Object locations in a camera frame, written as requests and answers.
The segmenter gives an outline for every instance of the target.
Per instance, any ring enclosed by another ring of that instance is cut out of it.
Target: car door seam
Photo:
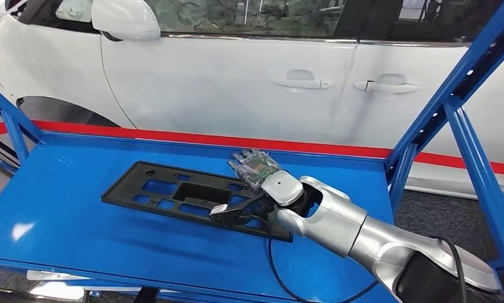
[[[345,77],[343,79],[343,84],[341,86],[341,90],[337,96],[337,98],[330,105],[330,122],[332,123],[337,115],[339,110],[339,106],[341,104],[341,99],[343,97],[343,92],[345,91],[345,87],[347,86],[347,82],[349,81],[349,75],[352,71],[352,66],[354,65],[354,60],[356,58],[356,51],[358,49],[358,41],[354,44],[354,48],[352,50],[351,58],[349,59],[349,66],[346,69]]]
[[[116,98],[116,94],[114,93],[114,90],[112,89],[111,83],[109,81],[109,77],[107,76],[107,71],[105,70],[105,62],[103,60],[103,44],[102,44],[102,39],[103,39],[103,35],[100,36],[100,56],[101,56],[101,60],[102,60],[103,74],[105,75],[105,80],[107,82],[107,85],[109,86],[109,89],[111,90],[111,93],[112,93],[112,96],[114,98],[114,101],[116,101],[116,104],[118,104],[118,107],[120,108],[120,110],[122,111],[122,113],[124,113],[124,116],[126,116],[126,118],[129,121],[129,123],[131,123],[131,125],[133,125],[134,128],[138,128],[138,127],[135,126],[135,124],[133,123],[133,121],[126,114],[126,111],[122,108],[122,105],[120,104],[120,102],[118,102],[118,98]]]

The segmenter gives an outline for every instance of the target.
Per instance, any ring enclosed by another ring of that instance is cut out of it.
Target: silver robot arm
[[[377,220],[353,204],[345,193],[312,177],[297,180],[279,170],[268,176],[261,188],[280,206],[277,218],[282,226],[358,262],[398,302],[435,302],[429,298],[437,292],[440,300],[458,295],[455,260],[443,241]],[[306,191],[314,192],[308,196],[315,197],[314,204],[319,204],[309,216],[291,209],[294,203],[302,203]],[[501,285],[492,268],[466,250],[457,250],[466,284],[476,292],[497,295]]]

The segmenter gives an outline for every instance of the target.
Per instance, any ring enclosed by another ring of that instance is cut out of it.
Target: rectangular hole
[[[263,225],[263,222],[259,221],[256,218],[253,218],[252,220],[250,220],[250,222],[248,222],[246,224],[246,226],[248,226],[248,227],[254,227],[254,228],[261,227],[262,225]]]
[[[179,211],[183,211],[184,213],[190,213],[192,215],[207,217],[209,215],[209,210],[207,208],[203,208],[196,205],[190,204],[182,204],[179,206]]]
[[[237,185],[237,184],[231,184],[228,185],[228,189],[231,190],[231,191],[242,191],[243,190],[243,187],[240,186],[240,185]]]
[[[148,201],[150,201],[150,197],[145,196],[144,194],[137,194],[135,197],[133,197],[133,201],[141,204],[146,204]]]
[[[232,199],[230,200],[230,206],[235,206],[241,202],[244,202],[248,200],[247,197],[243,197],[243,196],[233,196]]]
[[[161,200],[161,203],[159,203],[159,207],[164,208],[166,210],[171,209],[172,206],[174,206],[174,202],[171,200],[163,199],[163,200]]]
[[[176,188],[177,185],[175,183],[159,180],[147,180],[144,186],[142,186],[143,191],[151,191],[158,194],[172,194]]]
[[[177,179],[181,181],[189,181],[191,179],[190,175],[177,175]]]
[[[185,201],[186,198],[194,198],[226,204],[230,200],[231,192],[211,186],[194,183],[182,183],[174,195],[175,200]]]

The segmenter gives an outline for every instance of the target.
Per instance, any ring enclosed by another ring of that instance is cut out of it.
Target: blue rack
[[[504,195],[462,108],[503,60],[504,2],[386,159],[281,151],[273,157],[393,222],[414,158],[449,122],[504,268]],[[225,160],[235,148],[44,132],[1,94],[0,115],[22,163],[0,195],[0,266],[160,287],[187,302],[290,302],[272,277],[263,239],[100,201],[134,161],[232,175]],[[37,143],[30,154],[22,134]],[[338,301],[373,281],[307,239],[276,242],[273,250],[291,256],[275,256],[280,275],[310,300]],[[376,287],[358,302],[388,300]]]

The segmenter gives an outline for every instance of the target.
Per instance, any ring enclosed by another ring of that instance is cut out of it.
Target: blue shelf frame
[[[449,122],[496,242],[500,268],[504,268],[504,194],[462,106],[503,60],[504,2],[385,159],[395,212],[416,155]],[[1,94],[0,116],[23,163],[29,154],[23,135],[38,142],[44,132]]]

